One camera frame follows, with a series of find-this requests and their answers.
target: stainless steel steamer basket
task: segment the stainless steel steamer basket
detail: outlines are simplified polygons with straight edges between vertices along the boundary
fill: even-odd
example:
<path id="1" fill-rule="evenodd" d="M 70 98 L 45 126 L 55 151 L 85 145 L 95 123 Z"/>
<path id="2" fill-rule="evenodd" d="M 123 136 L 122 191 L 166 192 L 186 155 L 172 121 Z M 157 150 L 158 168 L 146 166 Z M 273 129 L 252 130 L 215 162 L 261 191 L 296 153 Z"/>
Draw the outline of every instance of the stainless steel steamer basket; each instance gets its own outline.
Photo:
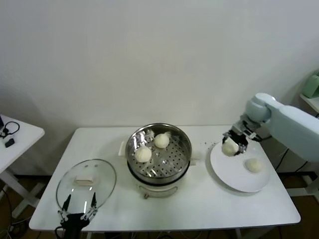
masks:
<path id="1" fill-rule="evenodd" d="M 170 133 L 169 145 L 159 149 L 154 144 L 154 138 L 165 132 Z M 139 163 L 135 160 L 135 152 L 141 146 L 147 146 L 152 150 L 149 162 Z M 133 176 L 146 184 L 163 186 L 177 181 L 188 170 L 191 143 L 178 127 L 167 123 L 153 123 L 132 134 L 126 144 L 125 155 Z"/>

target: table leg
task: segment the table leg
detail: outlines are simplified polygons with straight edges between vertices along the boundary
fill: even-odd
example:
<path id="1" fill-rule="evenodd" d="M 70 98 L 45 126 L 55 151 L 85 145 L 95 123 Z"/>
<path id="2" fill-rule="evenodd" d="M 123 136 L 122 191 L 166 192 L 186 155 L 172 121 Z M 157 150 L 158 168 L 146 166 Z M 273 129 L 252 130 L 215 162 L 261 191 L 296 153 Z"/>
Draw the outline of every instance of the table leg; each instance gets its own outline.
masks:
<path id="1" fill-rule="evenodd" d="M 24 198 L 12 212 L 12 217 L 17 218 L 28 205 L 31 205 L 34 208 L 37 206 L 39 199 L 36 198 L 35 195 L 44 187 L 43 183 L 38 183 L 31 192 L 28 192 L 21 184 L 19 184 L 16 177 L 6 170 L 0 174 L 0 179 Z"/>
<path id="2" fill-rule="evenodd" d="M 272 230 L 274 227 L 252 228 L 242 239 L 258 239 Z"/>
<path id="3" fill-rule="evenodd" d="M 242 239 L 242 238 L 243 238 L 243 237 L 241 236 L 240 229 L 236 228 L 236 229 L 235 229 L 235 232 L 236 232 L 236 237 L 237 237 L 237 239 Z"/>
<path id="4" fill-rule="evenodd" d="M 92 237 L 92 232 L 88 232 L 88 234 L 86 235 L 86 239 L 91 239 Z"/>
<path id="5" fill-rule="evenodd" d="M 319 177 L 312 181 L 309 176 L 303 176 L 304 181 L 307 183 L 305 188 L 288 188 L 287 192 L 291 197 L 300 197 L 300 196 L 314 196 L 314 198 L 319 203 Z"/>

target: black cable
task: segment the black cable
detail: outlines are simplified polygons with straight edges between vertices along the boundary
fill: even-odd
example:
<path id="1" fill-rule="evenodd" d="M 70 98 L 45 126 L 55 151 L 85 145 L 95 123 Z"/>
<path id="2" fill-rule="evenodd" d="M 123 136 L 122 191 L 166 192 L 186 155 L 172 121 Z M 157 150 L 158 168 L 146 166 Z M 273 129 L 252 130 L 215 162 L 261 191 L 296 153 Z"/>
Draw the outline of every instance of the black cable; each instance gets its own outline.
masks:
<path id="1" fill-rule="evenodd" d="M 283 160 L 284 160 L 286 154 L 288 153 L 288 151 L 289 151 L 289 149 L 287 148 L 286 151 L 285 151 L 285 153 L 284 153 L 284 155 L 281 157 L 278 166 L 277 166 L 276 169 L 275 169 L 276 171 L 277 171 L 277 169 L 280 167 L 280 165 L 281 165 L 281 163 L 283 162 Z"/>
<path id="2" fill-rule="evenodd" d="M 6 191 L 5 191 L 3 188 L 1 188 L 1 190 L 2 190 L 3 193 L 5 194 L 6 199 L 7 199 L 7 201 L 8 201 L 8 204 L 9 204 L 9 209 L 10 209 L 10 227 L 11 227 L 11 225 L 12 225 L 12 206 L 11 206 L 11 202 L 10 202 L 9 196 L 8 196 L 8 194 L 6 193 Z"/>
<path id="3" fill-rule="evenodd" d="M 305 165 L 307 164 L 308 162 L 305 162 L 303 165 L 301 165 L 297 170 L 295 170 L 294 171 L 294 173 L 297 173 L 299 170 L 301 170 L 303 167 L 305 167 Z M 289 177 L 291 177 L 292 175 L 289 175 L 289 176 L 287 176 L 287 177 L 285 177 L 285 178 L 283 178 L 283 182 L 287 179 L 287 178 L 289 178 Z"/>
<path id="4" fill-rule="evenodd" d="M 58 238 L 58 239 L 62 239 L 62 237 L 59 236 L 58 231 L 57 231 L 58 229 L 61 229 L 61 228 L 63 228 L 63 227 L 59 226 L 56 229 L 54 229 L 54 234 L 55 234 L 56 238 Z"/>
<path id="5" fill-rule="evenodd" d="M 38 236 L 35 239 L 39 239 L 41 236 L 41 232 L 39 232 Z"/>
<path id="6" fill-rule="evenodd" d="M 278 227 L 280 239 L 283 239 L 283 235 L 281 234 L 281 227 Z"/>
<path id="7" fill-rule="evenodd" d="M 305 162 L 303 165 L 301 165 L 300 168 L 298 168 L 298 169 L 295 171 L 295 173 L 298 172 L 299 170 L 301 170 L 307 163 L 308 163 L 308 162 Z"/>
<path id="8" fill-rule="evenodd" d="M 211 231 L 208 232 L 206 239 L 209 239 L 210 234 L 211 234 Z"/>
<path id="9" fill-rule="evenodd" d="M 23 221 L 18 224 L 14 224 L 11 227 L 11 231 L 9 232 L 12 239 L 21 238 L 26 231 L 28 230 L 28 221 Z"/>

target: wooden floor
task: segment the wooden floor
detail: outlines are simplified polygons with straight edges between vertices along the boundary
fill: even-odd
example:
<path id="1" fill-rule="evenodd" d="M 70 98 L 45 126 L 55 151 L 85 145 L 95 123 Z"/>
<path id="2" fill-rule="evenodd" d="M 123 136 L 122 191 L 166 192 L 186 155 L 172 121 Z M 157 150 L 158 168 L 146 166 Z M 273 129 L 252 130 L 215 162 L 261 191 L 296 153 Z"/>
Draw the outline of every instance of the wooden floor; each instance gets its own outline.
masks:
<path id="1" fill-rule="evenodd" d="M 31 190 L 37 182 L 47 183 L 46 180 L 35 180 L 35 179 L 20 179 L 20 183 L 28 190 Z M 304 187 L 304 181 L 299 177 L 289 177 L 284 181 L 286 188 L 297 188 Z M 20 195 L 10 188 L 7 189 L 7 194 L 9 196 L 12 207 L 15 208 L 19 202 L 22 201 Z M 295 197 L 293 201 L 301 214 L 302 220 L 296 225 L 290 226 L 281 226 L 272 229 L 266 235 L 262 236 L 262 239 L 319 239 L 319 205 L 313 197 Z M 14 220 L 13 222 L 20 221 L 21 219 L 26 219 L 30 217 L 34 209 L 28 207 L 19 219 Z M 6 197 L 3 196 L 0 200 L 0 231 L 2 229 L 7 229 L 10 224 L 10 209 Z M 249 229 L 242 230 L 242 234 L 247 233 Z M 157 239 L 165 235 L 171 236 L 173 239 L 235 239 L 234 230 L 214 230 L 214 231 L 187 231 L 182 232 L 170 232 L 159 233 L 159 232 L 143 232 L 143 233 L 123 233 L 121 235 L 122 239 Z M 5 239 L 5 233 L 0 234 L 0 239 Z M 51 232 L 35 232 L 31 229 L 27 229 L 26 233 L 20 237 L 21 239 L 54 239 L 55 235 Z M 104 239 L 104 234 L 93 234 L 93 239 Z"/>

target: green object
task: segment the green object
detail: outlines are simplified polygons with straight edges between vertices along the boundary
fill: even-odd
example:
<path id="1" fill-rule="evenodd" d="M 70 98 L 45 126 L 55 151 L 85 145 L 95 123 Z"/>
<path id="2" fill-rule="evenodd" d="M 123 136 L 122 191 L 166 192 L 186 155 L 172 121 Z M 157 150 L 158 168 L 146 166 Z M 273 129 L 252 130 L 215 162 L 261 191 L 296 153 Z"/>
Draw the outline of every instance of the green object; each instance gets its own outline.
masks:
<path id="1" fill-rule="evenodd" d="M 319 73 L 308 79 L 303 88 L 302 94 L 308 98 L 319 97 Z"/>

